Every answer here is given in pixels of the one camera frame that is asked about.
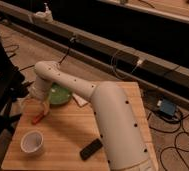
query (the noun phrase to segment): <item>paper cup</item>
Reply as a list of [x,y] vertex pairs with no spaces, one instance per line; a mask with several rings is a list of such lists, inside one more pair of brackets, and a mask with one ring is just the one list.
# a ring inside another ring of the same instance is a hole
[[30,131],[21,139],[21,150],[28,156],[41,155],[44,152],[43,134],[39,131]]

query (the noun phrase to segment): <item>black chair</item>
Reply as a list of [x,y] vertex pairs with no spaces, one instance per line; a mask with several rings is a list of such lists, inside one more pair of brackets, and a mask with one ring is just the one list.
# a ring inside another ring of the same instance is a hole
[[0,134],[4,129],[11,134],[15,131],[12,123],[18,121],[21,114],[10,116],[10,110],[17,98],[23,98],[28,94],[29,84],[23,83],[24,79],[18,67],[9,60],[0,42]]

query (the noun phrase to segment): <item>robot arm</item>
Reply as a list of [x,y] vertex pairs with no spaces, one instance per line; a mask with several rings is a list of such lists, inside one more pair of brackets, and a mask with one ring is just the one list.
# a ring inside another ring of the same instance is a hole
[[109,81],[94,85],[61,72],[57,62],[52,61],[38,62],[35,73],[37,78],[30,91],[32,97],[45,100],[52,82],[55,82],[91,103],[111,170],[155,170],[131,105],[121,87]]

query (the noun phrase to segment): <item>spray bottle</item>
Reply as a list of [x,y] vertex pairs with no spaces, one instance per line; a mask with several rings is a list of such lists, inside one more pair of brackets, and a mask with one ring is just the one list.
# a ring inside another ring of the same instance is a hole
[[48,22],[52,22],[53,21],[52,11],[49,9],[47,3],[44,3],[44,5],[45,5],[45,9],[46,9],[46,11],[45,11],[45,13],[46,13],[46,20]]

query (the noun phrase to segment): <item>green plate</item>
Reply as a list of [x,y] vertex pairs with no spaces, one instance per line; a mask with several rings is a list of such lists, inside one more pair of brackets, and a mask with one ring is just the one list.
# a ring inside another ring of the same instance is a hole
[[49,103],[51,105],[63,105],[72,98],[72,92],[68,89],[53,83],[49,92]]

